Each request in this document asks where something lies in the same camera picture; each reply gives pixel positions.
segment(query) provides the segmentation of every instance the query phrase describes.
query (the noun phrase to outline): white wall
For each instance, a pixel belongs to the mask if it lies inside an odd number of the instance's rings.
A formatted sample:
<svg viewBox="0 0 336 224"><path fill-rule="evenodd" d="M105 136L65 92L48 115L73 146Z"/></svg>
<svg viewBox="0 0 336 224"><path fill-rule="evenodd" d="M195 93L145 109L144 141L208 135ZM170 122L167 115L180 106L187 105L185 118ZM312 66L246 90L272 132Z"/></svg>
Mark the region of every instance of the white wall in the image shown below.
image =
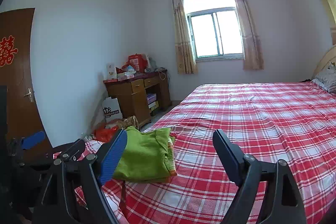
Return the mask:
<svg viewBox="0 0 336 224"><path fill-rule="evenodd" d="M138 33L135 0L4 0L0 12L35 8L31 76L53 146L72 142L102 120L106 64L122 65Z"/></svg>
<svg viewBox="0 0 336 224"><path fill-rule="evenodd" d="M242 60L197 62L198 74L178 75L171 0L142 0L147 53L171 75L172 100L203 84L289 82L311 78L332 46L328 17L320 0L248 0L260 36L264 70L245 71Z"/></svg>

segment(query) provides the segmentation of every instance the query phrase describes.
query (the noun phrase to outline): red plaid bedsheet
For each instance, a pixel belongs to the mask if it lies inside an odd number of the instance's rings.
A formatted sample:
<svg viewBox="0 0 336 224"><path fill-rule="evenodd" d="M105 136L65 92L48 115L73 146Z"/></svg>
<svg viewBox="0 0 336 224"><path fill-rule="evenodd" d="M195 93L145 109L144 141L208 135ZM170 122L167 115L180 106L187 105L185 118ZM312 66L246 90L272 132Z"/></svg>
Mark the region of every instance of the red plaid bedsheet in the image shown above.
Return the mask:
<svg viewBox="0 0 336 224"><path fill-rule="evenodd" d="M171 183L111 180L103 189L120 223L220 223L237 187L212 145L221 128L260 160L286 160L298 183L308 224L321 220L336 197L336 96L312 82L202 85L147 131L170 127L178 176ZM85 153L100 142L87 143ZM260 183L249 222L263 200Z"/></svg>

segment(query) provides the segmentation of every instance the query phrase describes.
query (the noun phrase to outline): wooden bed frame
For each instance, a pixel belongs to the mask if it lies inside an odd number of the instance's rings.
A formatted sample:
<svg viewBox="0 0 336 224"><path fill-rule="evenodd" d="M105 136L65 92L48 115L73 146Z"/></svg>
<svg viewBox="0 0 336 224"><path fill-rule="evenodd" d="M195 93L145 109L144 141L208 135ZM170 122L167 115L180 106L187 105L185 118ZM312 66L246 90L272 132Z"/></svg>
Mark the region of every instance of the wooden bed frame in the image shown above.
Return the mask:
<svg viewBox="0 0 336 224"><path fill-rule="evenodd" d="M329 61L332 63L336 63L336 45L334 45L320 60L314 71L313 78L315 78L314 76L317 75L321 70L324 69L326 65L329 64Z"/></svg>
<svg viewBox="0 0 336 224"><path fill-rule="evenodd" d="M315 78L315 75L317 75L321 70L324 69L326 65L329 64L329 61L332 63L336 62L336 45L334 45L320 60L314 71L312 79ZM333 201L328 211L320 220L319 224L332 224L335 223L335 219L336 219L336 199Z"/></svg>

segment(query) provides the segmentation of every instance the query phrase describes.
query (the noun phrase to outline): wooden desk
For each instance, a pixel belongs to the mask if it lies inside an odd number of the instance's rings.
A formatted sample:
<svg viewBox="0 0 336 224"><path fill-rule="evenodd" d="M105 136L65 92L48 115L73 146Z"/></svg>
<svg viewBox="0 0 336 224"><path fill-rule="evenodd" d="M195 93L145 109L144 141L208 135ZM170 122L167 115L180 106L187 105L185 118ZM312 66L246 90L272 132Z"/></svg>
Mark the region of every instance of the wooden desk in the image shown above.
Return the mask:
<svg viewBox="0 0 336 224"><path fill-rule="evenodd" d="M136 116L139 127L151 121L147 93L156 93L162 110L171 105L167 71L139 75L122 82L105 83L105 86L110 97L118 98L123 117Z"/></svg>

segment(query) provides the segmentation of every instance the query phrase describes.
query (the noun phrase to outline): wooden door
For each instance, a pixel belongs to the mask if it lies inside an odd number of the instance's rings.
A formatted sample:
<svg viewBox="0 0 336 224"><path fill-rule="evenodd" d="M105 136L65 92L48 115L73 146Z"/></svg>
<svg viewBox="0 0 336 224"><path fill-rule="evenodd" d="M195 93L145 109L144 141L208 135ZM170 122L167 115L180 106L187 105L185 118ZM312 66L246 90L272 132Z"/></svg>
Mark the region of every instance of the wooden door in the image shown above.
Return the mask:
<svg viewBox="0 0 336 224"><path fill-rule="evenodd" d="M34 10L29 8L0 13L0 85L7 86L7 141L44 131L30 72L30 35ZM46 136L44 141L25 152L25 159L50 149Z"/></svg>

